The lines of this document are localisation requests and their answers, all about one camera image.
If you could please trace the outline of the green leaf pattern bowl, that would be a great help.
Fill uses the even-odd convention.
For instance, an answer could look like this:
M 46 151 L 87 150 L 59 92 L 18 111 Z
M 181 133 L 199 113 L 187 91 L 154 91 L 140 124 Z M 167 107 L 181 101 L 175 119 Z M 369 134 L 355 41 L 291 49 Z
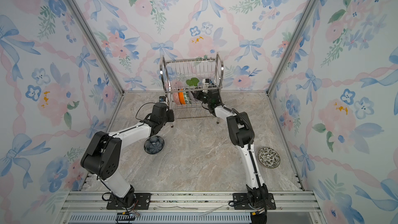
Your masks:
M 190 96 L 189 96 L 189 92 L 184 92 L 183 97 L 184 97 L 184 102 L 186 105 L 192 104 Z

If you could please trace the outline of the stainless steel dish rack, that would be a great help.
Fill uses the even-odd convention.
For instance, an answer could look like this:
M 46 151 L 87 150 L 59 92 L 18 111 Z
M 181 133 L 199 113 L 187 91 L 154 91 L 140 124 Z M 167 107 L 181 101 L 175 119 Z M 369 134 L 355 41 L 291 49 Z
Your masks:
M 160 79 L 165 101 L 175 120 L 215 118 L 222 105 L 224 63 L 219 54 L 195 59 L 160 58 Z

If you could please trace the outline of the white bowl orange outside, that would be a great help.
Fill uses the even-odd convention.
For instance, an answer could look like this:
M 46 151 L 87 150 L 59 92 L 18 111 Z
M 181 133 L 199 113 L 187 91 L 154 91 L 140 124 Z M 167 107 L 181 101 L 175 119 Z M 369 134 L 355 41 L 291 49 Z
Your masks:
M 184 97 L 184 92 L 183 91 L 178 91 L 178 98 L 179 102 L 181 105 L 186 105 L 185 97 Z

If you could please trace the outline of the dark blue patterned bowl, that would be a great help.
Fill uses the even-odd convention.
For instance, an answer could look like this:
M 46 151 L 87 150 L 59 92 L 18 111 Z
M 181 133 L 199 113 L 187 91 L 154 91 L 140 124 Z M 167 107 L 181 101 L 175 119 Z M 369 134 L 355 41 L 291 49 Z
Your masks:
M 144 144 L 144 151 L 150 155 L 161 152 L 164 148 L 164 139 L 160 136 L 152 136 L 148 138 Z

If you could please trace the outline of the small patterned dish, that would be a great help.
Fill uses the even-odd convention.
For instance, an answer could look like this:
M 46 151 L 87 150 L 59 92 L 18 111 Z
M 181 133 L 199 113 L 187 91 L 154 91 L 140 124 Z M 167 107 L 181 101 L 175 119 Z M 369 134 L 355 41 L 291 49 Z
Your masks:
M 275 169 L 280 165 L 280 155 L 270 147 L 262 147 L 258 152 L 260 163 L 269 169 Z

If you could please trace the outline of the lilac bowl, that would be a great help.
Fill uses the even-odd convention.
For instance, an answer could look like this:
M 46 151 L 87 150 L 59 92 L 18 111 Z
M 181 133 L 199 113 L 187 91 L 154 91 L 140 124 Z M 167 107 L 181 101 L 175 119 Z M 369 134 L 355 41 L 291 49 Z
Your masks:
M 190 98 L 192 104 L 198 103 L 198 101 L 196 100 L 196 98 L 194 97 L 194 95 L 191 91 L 188 92 L 188 95 L 189 95 L 189 98 Z

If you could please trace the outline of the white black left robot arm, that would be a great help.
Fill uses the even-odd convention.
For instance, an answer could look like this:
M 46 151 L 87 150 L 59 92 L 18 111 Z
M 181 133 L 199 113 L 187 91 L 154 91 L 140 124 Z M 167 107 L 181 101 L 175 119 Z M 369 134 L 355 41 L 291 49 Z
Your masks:
M 145 139 L 144 151 L 150 155 L 159 153 L 165 141 L 158 133 L 168 122 L 174 122 L 173 110 L 166 103 L 157 102 L 137 124 L 111 133 L 98 131 L 91 138 L 80 165 L 105 185 L 110 193 L 108 201 L 115 207 L 131 210 L 139 202 L 134 187 L 119 170 L 122 151 Z

